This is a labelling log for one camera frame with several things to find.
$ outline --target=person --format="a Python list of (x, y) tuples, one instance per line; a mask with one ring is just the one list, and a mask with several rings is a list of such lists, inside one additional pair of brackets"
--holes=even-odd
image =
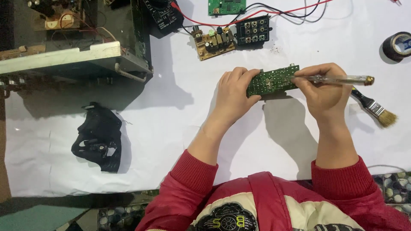
[[(293, 79), (319, 127), (312, 189), (269, 172), (213, 187), (224, 134), (261, 99), (246, 96), (248, 84), (259, 72), (236, 67), (224, 73), (214, 110), (161, 183), (136, 231), (411, 230), (406, 215), (385, 205), (356, 153), (344, 119), (349, 85), (314, 86), (305, 78)], [(295, 76), (316, 74), (346, 75), (328, 63), (306, 67)]]

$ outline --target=ribbed cuff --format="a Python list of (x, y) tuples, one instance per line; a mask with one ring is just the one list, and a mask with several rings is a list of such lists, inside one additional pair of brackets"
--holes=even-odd
[(217, 169), (218, 164), (216, 166), (206, 164), (193, 157), (186, 149), (170, 175), (187, 188), (206, 195), (212, 189)]
[(342, 169), (322, 169), (311, 162), (314, 191), (329, 200), (350, 200), (375, 192), (374, 182), (364, 161)]

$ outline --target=green circuit board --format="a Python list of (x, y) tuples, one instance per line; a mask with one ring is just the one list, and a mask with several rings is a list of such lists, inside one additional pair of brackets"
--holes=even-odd
[(300, 70), (300, 66), (291, 64), (289, 67), (277, 69), (269, 72), (261, 72), (256, 75), (247, 88), (247, 94), (266, 95), (276, 91), (286, 91), (296, 89), (289, 76)]
[(208, 0), (208, 15), (240, 14), (246, 0)]

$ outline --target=black tape roll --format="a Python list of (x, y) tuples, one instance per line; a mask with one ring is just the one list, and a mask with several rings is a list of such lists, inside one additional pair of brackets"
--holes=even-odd
[(398, 32), (383, 42), (384, 54), (395, 61), (411, 56), (411, 34)]

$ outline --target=brush bristles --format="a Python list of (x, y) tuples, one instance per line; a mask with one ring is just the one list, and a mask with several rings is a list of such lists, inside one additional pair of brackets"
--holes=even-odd
[(384, 110), (381, 115), (378, 117), (378, 122), (380, 122), (381, 126), (389, 127), (397, 121), (397, 115), (394, 113)]

